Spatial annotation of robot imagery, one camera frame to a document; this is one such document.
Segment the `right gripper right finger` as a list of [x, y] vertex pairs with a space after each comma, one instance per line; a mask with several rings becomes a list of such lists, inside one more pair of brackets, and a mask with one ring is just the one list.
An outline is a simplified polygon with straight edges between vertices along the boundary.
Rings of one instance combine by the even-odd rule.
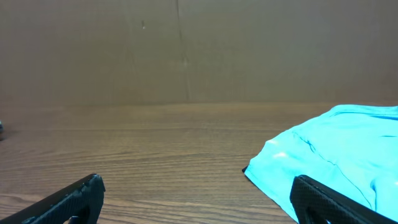
[[307, 175], [294, 178], [290, 202], [299, 224], [397, 224]]

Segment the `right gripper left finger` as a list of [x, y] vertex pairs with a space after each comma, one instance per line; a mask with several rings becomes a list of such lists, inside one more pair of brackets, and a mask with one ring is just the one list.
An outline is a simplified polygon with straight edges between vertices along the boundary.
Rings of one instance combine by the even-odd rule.
[[106, 189], [90, 174], [41, 201], [1, 220], [1, 224], [96, 224]]

